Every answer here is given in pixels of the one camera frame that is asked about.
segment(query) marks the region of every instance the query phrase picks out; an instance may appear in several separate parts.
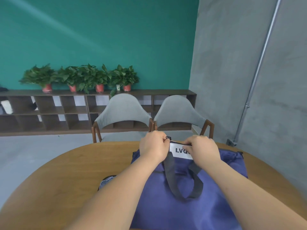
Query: purple duffel bag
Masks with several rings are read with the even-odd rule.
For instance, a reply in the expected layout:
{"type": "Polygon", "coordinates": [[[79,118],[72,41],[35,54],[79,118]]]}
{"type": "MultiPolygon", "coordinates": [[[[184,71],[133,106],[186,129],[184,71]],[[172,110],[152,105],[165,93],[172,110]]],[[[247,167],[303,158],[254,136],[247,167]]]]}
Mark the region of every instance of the purple duffel bag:
{"type": "MultiPolygon", "coordinates": [[[[222,161],[246,178],[248,177],[241,152],[224,149],[219,151],[222,161]]],[[[186,156],[185,154],[190,156],[182,149],[176,149],[176,152],[179,156],[186,156]]],[[[131,163],[139,156],[139,150],[134,152],[131,163]]],[[[193,160],[175,156],[174,152],[168,152],[166,159],[149,176],[138,202],[131,228],[242,229],[214,180],[193,160]]]]}

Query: gray chair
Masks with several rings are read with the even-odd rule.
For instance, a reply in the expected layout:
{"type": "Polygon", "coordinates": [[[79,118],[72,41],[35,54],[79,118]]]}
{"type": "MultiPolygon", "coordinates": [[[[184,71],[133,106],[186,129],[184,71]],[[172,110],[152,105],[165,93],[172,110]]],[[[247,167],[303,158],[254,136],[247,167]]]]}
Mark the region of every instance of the gray chair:
{"type": "MultiPolygon", "coordinates": [[[[161,125],[174,122],[194,124],[202,128],[200,135],[204,135],[207,127],[210,126],[209,138],[213,138],[214,124],[197,113],[190,101],[180,95],[169,96],[163,101],[154,118],[154,129],[158,130],[161,125]]],[[[164,132],[176,141],[182,141],[194,135],[191,130],[164,132]]]]}
{"type": "Polygon", "coordinates": [[[135,120],[145,123],[148,131],[154,128],[151,116],[142,108],[136,97],[121,93],[112,97],[105,110],[97,117],[92,126],[93,143],[96,143],[96,133],[101,141],[140,141],[146,134],[145,131],[114,132],[101,138],[100,129],[105,126],[126,120],[135,120]]]}

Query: tabletop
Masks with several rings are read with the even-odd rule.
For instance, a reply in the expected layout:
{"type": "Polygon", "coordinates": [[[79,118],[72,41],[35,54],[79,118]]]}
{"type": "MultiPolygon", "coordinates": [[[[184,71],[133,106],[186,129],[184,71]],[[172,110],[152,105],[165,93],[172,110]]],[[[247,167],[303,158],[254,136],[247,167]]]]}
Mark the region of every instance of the tabletop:
{"type": "MultiPolygon", "coordinates": [[[[129,166],[138,146],[139,142],[93,143],[44,164],[6,201],[0,211],[0,229],[62,229],[97,192],[102,179],[129,166]]],[[[248,153],[244,161],[251,181],[307,219],[306,202],[281,174],[248,153]]]]}

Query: person's left arm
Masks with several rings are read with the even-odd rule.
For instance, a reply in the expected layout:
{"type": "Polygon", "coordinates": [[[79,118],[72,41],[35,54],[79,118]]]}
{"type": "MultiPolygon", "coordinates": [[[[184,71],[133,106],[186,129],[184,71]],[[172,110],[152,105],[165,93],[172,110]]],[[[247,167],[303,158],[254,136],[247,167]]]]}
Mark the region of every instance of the person's left arm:
{"type": "Polygon", "coordinates": [[[67,229],[129,229],[147,179],[166,158],[165,139],[164,132],[147,133],[140,142],[140,157],[98,191],[67,229]]]}

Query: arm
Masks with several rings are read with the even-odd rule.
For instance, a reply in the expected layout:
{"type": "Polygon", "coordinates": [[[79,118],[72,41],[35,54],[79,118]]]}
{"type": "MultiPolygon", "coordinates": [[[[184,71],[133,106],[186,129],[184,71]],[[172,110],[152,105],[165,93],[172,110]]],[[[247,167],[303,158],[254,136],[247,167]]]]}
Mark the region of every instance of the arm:
{"type": "Polygon", "coordinates": [[[278,199],[221,161],[213,139],[192,136],[184,146],[224,193],[243,229],[307,229],[307,221],[278,199]]]}
{"type": "Polygon", "coordinates": [[[161,131],[147,133],[140,142],[141,156],[98,191],[67,229],[129,229],[148,177],[166,158],[165,138],[161,131]]]}

